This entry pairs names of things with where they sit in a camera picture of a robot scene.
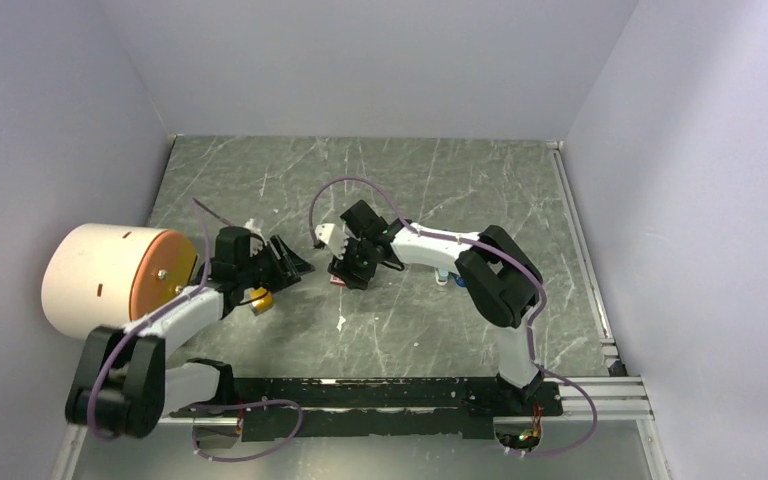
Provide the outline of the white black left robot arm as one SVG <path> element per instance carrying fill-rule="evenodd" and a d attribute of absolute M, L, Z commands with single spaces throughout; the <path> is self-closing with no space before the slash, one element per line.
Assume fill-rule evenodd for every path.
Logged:
<path fill-rule="evenodd" d="M 169 368 L 170 354 L 315 268 L 279 236 L 244 227 L 222 228 L 206 254 L 196 278 L 172 299 L 122 327 L 89 332 L 65 402 L 68 423 L 102 439 L 144 438 L 170 413 L 204 408 L 221 416 L 240 404 L 229 364 L 195 358 Z"/>

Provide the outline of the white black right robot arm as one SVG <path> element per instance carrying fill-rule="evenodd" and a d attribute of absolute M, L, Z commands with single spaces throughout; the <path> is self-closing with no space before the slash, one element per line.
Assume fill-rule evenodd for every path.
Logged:
<path fill-rule="evenodd" d="M 315 246 L 332 254 L 332 276 L 352 290 L 368 289 L 380 266 L 422 265 L 459 277 L 496 335 L 502 406 L 522 414 L 536 403 L 543 375 L 533 358 L 527 316 L 541 302 L 542 276 L 504 229 L 491 225 L 458 233 L 410 220 L 387 222 L 365 201 L 356 202 L 341 220 L 341 226 L 322 223 L 312 229 Z"/>

